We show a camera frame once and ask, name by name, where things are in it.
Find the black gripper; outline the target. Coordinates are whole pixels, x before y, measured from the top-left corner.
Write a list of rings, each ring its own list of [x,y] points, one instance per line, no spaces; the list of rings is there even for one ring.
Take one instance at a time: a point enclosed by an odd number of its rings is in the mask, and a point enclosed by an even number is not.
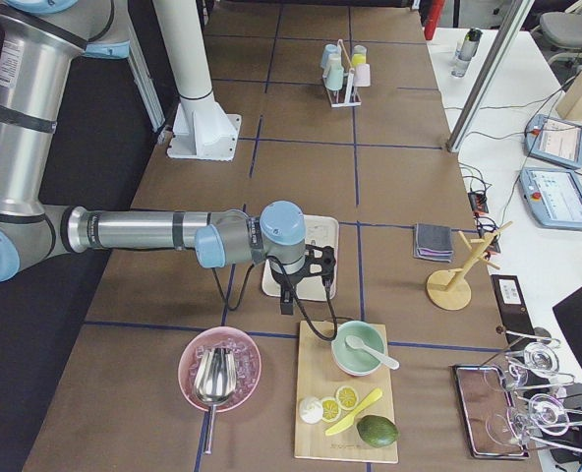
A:
[[[292,264],[284,264],[279,259],[270,259],[270,270],[274,280],[280,285],[280,313],[294,314],[294,294],[296,285],[309,273],[307,259]]]

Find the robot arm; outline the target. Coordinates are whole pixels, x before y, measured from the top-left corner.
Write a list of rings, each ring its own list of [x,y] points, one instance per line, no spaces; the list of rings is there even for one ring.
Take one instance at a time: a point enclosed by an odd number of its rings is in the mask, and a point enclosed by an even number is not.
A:
[[[88,249],[192,250],[205,268],[269,262],[280,310],[299,306],[310,273],[304,215],[293,203],[260,215],[104,211],[39,201],[71,62],[125,58],[133,29],[124,1],[1,1],[0,282],[49,258]]]

